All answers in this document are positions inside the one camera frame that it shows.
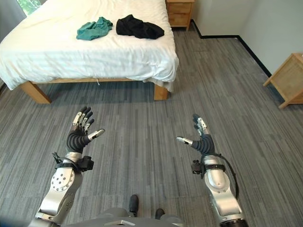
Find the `wooden cabinet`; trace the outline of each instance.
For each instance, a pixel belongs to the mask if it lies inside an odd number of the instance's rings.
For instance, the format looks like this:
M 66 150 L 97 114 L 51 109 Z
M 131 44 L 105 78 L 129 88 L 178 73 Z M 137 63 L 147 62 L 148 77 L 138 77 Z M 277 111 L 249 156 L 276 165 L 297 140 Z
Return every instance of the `wooden cabinet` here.
M 195 0 L 166 0 L 171 27 L 186 27 L 188 31 L 194 2 Z
M 264 83 L 272 83 L 283 97 L 279 108 L 289 104 L 303 104 L 303 57 L 302 53 L 292 53 L 280 68 Z

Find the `white wall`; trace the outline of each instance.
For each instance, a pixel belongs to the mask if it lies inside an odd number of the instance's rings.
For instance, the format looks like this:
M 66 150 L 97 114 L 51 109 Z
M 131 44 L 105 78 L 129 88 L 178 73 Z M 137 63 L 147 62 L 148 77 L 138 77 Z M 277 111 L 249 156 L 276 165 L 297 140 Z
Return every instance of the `white wall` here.
M 0 42 L 25 17 L 16 0 L 0 0 Z
M 196 0 L 192 18 L 202 35 L 238 35 L 256 0 Z
M 303 0 L 258 0 L 240 36 L 274 73 L 292 52 L 303 52 Z

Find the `bed leg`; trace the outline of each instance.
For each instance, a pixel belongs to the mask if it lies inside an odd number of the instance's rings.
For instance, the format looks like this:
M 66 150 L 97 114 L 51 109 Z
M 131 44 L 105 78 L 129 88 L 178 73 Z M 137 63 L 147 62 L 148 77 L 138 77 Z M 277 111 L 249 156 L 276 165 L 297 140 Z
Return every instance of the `bed leg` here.
M 36 84 L 33 84 L 30 81 L 21 84 L 20 87 L 39 104 L 50 104 L 52 102 Z
M 165 87 L 160 87 L 155 84 L 154 100 L 166 100 L 169 91 Z

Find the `white bedsheet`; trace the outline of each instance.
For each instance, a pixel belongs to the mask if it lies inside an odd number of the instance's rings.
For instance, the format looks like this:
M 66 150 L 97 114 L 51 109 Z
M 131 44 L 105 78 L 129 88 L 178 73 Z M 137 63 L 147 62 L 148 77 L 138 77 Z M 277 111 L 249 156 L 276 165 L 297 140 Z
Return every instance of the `white bedsheet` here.
M 133 14 L 157 24 L 164 36 L 117 35 L 116 22 Z M 77 40 L 77 29 L 99 17 L 113 24 L 107 36 Z M 165 0 L 48 0 L 0 43 L 0 77 L 9 89 L 30 80 L 121 78 L 173 82 L 178 58 Z

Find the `wooden bed frame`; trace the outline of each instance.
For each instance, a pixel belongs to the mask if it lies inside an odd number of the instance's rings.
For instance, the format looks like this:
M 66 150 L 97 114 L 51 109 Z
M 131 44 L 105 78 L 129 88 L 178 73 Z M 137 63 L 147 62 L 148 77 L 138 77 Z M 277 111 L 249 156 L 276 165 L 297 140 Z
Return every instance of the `wooden bed frame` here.
M 79 82 L 96 82 L 96 78 L 85 79 L 55 79 L 50 82 L 36 83 L 28 81 L 20 85 L 21 89 L 27 93 L 32 99 L 39 104 L 50 104 L 51 99 L 37 86 L 37 84 L 49 84 L 49 83 L 79 83 Z M 133 81 L 127 78 L 98 78 L 98 82 L 110 82 L 110 81 Z M 165 87 L 160 87 L 155 84 L 154 100 L 166 100 L 168 96 L 168 90 Z

